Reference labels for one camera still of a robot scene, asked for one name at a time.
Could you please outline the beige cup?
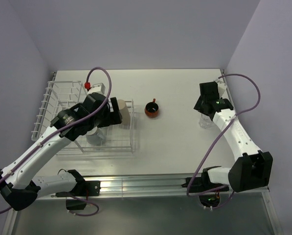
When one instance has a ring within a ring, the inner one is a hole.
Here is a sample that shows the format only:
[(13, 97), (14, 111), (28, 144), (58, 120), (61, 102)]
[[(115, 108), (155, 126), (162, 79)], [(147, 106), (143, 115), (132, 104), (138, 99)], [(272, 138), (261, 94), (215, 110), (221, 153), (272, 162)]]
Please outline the beige cup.
[(122, 124), (126, 126), (130, 125), (131, 116), (130, 116), (126, 102), (122, 99), (118, 99), (117, 103), (118, 103), (120, 114), (122, 116)]

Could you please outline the grey footed mug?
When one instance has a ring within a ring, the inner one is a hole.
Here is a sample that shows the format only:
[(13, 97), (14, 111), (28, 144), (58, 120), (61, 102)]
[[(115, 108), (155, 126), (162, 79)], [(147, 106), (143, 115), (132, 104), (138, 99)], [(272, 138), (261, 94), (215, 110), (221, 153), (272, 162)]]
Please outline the grey footed mug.
[(106, 137), (99, 128), (93, 128), (91, 131), (85, 134), (87, 142), (91, 145), (100, 145), (104, 144)]

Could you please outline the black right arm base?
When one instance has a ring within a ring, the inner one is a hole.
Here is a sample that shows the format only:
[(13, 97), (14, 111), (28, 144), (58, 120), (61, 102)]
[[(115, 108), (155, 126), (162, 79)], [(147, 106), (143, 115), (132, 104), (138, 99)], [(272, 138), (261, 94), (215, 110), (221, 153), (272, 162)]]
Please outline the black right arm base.
[[(211, 183), (209, 176), (207, 174), (208, 170), (217, 168), (219, 166), (213, 166), (203, 169), (201, 175), (199, 177), (196, 177), (192, 183), (192, 186), (190, 187), (189, 192), (190, 193), (198, 193), (203, 192), (209, 189), (214, 189), (223, 186), (222, 184), (215, 184)], [(217, 207), (220, 204), (220, 192), (226, 192), (229, 191), (229, 187), (226, 186), (224, 188), (218, 189), (216, 191), (213, 191), (213, 195), (201, 195), (199, 196), (199, 200), (203, 206), (206, 206), (207, 208), (211, 207)]]

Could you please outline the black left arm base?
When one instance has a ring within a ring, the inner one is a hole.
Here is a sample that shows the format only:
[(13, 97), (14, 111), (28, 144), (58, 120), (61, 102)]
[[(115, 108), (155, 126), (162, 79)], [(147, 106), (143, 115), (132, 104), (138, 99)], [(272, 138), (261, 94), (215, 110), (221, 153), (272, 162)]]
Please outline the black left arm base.
[(75, 169), (68, 170), (67, 173), (71, 174), (76, 182), (76, 185), (70, 191), (64, 192), (66, 197), (71, 198), (66, 200), (66, 209), (68, 212), (83, 217), (90, 216), (90, 214), (80, 214), (77, 211), (84, 210), (87, 205), (93, 205), (96, 207), (96, 211), (92, 214), (97, 214), (99, 212), (99, 206), (90, 201), (89, 197), (99, 195), (100, 181), (86, 181)]

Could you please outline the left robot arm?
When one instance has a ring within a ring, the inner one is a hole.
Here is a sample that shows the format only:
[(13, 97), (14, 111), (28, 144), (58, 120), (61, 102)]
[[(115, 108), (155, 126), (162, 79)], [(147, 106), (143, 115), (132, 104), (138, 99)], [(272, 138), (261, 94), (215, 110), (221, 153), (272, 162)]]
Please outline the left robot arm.
[(84, 102), (62, 110), (50, 122), (42, 136), (9, 166), (0, 169), (0, 193), (16, 211), (30, 206), (37, 198), (63, 193), (80, 195), (86, 181), (75, 169), (62, 175), (37, 177), (36, 173), (59, 151), (95, 127), (121, 124), (117, 99), (107, 100), (92, 93)]

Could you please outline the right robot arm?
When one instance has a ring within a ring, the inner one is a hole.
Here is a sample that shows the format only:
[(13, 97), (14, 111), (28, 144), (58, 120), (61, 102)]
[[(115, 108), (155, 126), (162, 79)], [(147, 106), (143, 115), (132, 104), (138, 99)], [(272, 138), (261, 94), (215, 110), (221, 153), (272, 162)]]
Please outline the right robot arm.
[(200, 84), (200, 97), (194, 107), (219, 128), (234, 157), (232, 167), (212, 166), (203, 169), (199, 177), (200, 191), (211, 191), (222, 185), (235, 192), (266, 187), (270, 181), (273, 157), (263, 152), (237, 120), (231, 102), (222, 98), (225, 91), (220, 82)]

